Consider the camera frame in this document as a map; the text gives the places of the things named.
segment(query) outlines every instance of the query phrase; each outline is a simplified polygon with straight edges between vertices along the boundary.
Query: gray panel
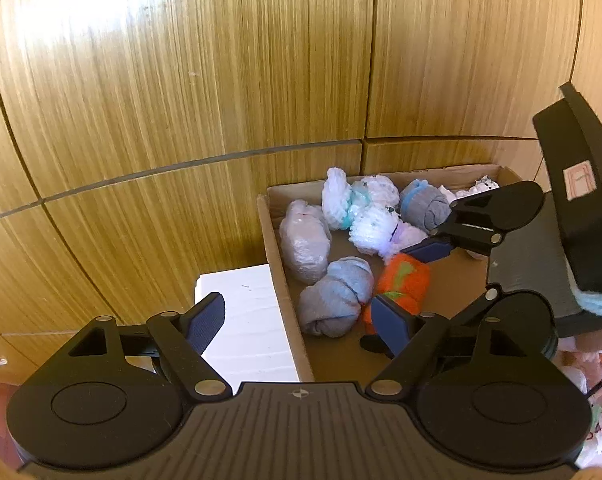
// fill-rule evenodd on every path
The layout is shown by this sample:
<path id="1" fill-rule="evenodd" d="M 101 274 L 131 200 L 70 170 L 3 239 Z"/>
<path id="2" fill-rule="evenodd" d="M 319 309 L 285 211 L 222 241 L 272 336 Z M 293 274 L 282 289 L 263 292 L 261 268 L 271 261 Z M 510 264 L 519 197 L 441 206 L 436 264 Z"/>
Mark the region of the gray panel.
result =
<path id="1" fill-rule="evenodd" d="M 510 475 L 455 462 L 401 406 L 368 400 L 350 383 L 245 383 L 231 400 L 195 408 L 169 443 L 130 465 L 23 471 L 45 480 L 567 480 L 575 472 Z"/>
<path id="2" fill-rule="evenodd" d="M 551 192 L 546 193 L 534 220 L 508 233 L 503 243 L 492 249 L 488 283 L 500 284 L 504 292 L 538 292 L 552 307 L 555 318 L 581 312 L 570 291 Z"/>

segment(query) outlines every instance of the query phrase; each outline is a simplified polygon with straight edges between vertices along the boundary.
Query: orange sock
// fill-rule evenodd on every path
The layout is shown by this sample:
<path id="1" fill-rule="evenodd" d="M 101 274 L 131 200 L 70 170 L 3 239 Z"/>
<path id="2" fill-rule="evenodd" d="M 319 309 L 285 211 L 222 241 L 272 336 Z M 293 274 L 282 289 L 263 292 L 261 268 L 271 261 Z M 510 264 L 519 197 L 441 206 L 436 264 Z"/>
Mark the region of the orange sock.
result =
<path id="1" fill-rule="evenodd" d="M 430 268 L 409 256 L 398 253 L 382 272 L 376 283 L 374 294 L 384 294 L 401 308 L 416 316 L 420 313 L 421 301 L 430 286 Z M 368 303 L 363 312 L 367 334 L 376 334 L 372 325 L 372 308 Z"/>

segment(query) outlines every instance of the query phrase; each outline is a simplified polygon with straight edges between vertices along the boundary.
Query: cardboard box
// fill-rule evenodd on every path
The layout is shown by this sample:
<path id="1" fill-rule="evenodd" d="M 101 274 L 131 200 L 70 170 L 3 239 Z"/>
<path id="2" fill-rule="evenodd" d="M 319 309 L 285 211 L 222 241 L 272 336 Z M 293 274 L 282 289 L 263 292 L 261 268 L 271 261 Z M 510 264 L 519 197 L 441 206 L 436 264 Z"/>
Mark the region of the cardboard box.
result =
<path id="1" fill-rule="evenodd" d="M 485 175 L 501 186 L 521 180 L 510 169 L 495 165 L 386 173 L 399 191 L 415 178 L 426 179 L 437 187 L 443 184 L 450 190 L 468 189 Z M 348 180 L 354 182 L 360 178 L 360 176 L 351 177 Z M 324 180 L 318 180 L 274 186 L 268 188 L 267 195 L 260 195 L 257 198 L 266 255 L 300 380 L 358 381 L 361 386 L 365 386 L 388 364 L 389 359 L 384 355 L 367 352 L 359 346 L 358 340 L 364 334 L 361 320 L 341 338 L 301 334 L 296 320 L 295 305 L 306 285 L 287 272 L 279 251 L 278 226 L 286 215 L 287 206 L 296 199 L 320 205 L 323 183 Z M 359 253 L 348 241 L 347 231 L 332 232 L 330 261 L 344 256 L 359 256 L 366 259 L 375 277 L 378 277 L 383 270 L 382 259 Z M 422 305 L 423 310 L 452 317 L 485 292 L 487 275 L 485 259 L 476 260 L 463 250 L 455 250 L 450 257 L 433 262 L 430 267 L 431 284 Z"/>

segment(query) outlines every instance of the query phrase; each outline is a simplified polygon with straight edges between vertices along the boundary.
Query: wooden wall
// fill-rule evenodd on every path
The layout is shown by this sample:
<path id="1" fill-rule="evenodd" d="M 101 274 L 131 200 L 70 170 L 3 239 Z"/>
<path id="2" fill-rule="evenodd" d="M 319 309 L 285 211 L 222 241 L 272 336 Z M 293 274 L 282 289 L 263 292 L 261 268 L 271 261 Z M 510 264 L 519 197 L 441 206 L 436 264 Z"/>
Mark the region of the wooden wall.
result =
<path id="1" fill-rule="evenodd" d="M 494 162 L 547 188 L 531 118 L 568 80 L 602 120 L 602 0 L 0 0 L 0 380 L 263 263 L 268 186 Z"/>

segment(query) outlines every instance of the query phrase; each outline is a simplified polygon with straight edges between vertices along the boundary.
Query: sticker label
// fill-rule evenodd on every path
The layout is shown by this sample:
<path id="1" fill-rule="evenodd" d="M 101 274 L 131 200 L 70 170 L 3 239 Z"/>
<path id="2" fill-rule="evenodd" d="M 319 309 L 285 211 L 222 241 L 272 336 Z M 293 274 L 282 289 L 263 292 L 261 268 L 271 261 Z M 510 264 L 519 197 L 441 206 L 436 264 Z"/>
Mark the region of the sticker label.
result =
<path id="1" fill-rule="evenodd" d="M 565 191 L 568 200 L 574 200 L 596 189 L 596 180 L 594 180 L 594 171 L 589 160 L 576 164 L 567 170 L 563 170 L 565 178 Z"/>

